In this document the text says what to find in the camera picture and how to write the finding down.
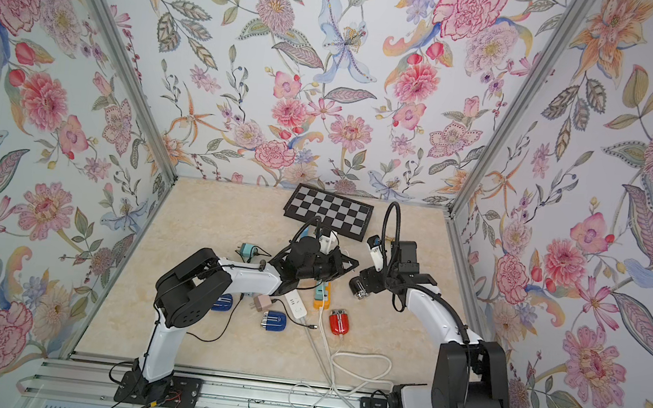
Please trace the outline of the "white power strip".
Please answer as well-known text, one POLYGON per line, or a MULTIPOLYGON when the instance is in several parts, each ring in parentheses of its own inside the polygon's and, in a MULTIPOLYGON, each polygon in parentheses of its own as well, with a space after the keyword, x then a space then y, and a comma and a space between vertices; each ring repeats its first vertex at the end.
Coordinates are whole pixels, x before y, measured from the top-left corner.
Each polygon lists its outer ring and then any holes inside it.
POLYGON ((288 307, 290 308, 289 311, 293 315, 293 319, 297 322, 303 321, 305 318, 307 318, 307 309, 305 304, 303 303, 303 299, 299 295, 297 290, 292 290, 290 292, 287 292, 287 294, 284 295, 285 301, 288 304, 288 307))

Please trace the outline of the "orange power strip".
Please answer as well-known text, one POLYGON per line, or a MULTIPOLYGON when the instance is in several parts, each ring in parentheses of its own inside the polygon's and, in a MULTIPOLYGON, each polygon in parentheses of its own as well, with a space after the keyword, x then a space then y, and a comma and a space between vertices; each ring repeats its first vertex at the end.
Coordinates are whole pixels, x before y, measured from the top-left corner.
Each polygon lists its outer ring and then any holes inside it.
POLYGON ((314 289, 313 308, 316 310, 328 310, 331 305, 331 285, 323 282, 314 289))

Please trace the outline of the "pink usb charger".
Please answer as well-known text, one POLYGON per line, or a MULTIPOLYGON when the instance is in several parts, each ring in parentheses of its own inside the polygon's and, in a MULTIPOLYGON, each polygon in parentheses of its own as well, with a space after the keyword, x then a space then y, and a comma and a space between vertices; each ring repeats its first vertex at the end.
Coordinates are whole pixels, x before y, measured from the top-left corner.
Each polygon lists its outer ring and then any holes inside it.
POLYGON ((255 309, 260 312, 266 312, 273 306, 273 301, 269 295, 257 295, 253 298, 255 309))

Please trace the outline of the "teal usb charger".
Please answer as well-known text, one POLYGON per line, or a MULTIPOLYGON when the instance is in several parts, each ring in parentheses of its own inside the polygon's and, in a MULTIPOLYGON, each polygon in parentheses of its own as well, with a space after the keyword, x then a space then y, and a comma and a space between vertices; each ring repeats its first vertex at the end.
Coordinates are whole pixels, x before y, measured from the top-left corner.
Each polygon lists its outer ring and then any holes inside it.
POLYGON ((258 254, 259 251, 255 245, 246 242, 241 244, 236 252, 238 252, 238 256, 240 256, 245 263, 249 263, 252 258, 254 258, 254 255, 258 254))

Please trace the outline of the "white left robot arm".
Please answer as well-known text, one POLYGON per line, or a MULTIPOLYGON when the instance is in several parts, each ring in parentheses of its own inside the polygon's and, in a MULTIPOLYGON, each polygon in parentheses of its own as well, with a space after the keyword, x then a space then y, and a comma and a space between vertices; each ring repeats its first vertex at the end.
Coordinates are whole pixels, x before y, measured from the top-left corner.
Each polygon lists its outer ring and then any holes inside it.
POLYGON ((304 279, 327 283, 359 267, 337 245, 322 248, 318 237, 296 237, 257 264, 224 260, 203 248, 163 274, 155 284, 157 317, 147 350, 122 378, 114 401, 150 407, 168 400, 185 402, 187 391, 178 387, 174 364, 187 329, 227 293, 283 296, 304 279))

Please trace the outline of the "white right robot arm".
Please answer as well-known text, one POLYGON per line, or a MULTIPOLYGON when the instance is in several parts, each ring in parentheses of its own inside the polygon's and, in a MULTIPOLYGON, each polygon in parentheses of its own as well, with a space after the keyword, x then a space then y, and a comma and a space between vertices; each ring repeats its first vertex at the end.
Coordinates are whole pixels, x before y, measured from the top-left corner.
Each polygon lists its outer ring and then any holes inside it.
POLYGON ((395 242, 387 249, 379 236, 370 237, 367 245, 373 266, 351 281, 353 290, 392 293, 438 350, 433 381, 393 386, 389 408, 511 408, 502 346, 468 328, 436 280, 420 272, 417 245, 395 242))

